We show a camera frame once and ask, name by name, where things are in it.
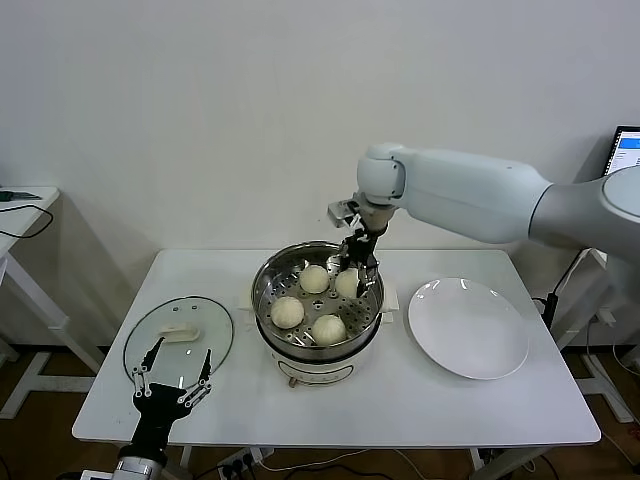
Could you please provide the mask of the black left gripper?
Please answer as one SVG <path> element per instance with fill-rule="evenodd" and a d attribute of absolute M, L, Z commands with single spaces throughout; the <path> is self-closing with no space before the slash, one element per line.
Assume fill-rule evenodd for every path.
<path fill-rule="evenodd" d="M 149 374 L 164 342 L 158 338 L 142 362 L 131 370 L 134 383 L 133 404 L 140 413 L 131 443 L 147 446 L 166 446 L 175 421 L 185 418 L 190 407 L 200 403 L 212 390 L 210 377 L 211 350 L 207 350 L 196 383 L 187 390 L 158 383 L 149 383 Z"/>

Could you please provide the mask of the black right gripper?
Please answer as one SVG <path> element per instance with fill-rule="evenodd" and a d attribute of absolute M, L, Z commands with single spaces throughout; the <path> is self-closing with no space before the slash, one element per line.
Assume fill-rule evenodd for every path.
<path fill-rule="evenodd" d="M 376 233 L 355 233 L 351 237 L 351 259 L 347 246 L 339 250 L 339 272 L 351 265 L 357 268 L 356 297 L 363 297 L 377 281 L 378 261 L 374 251 L 379 236 Z"/>

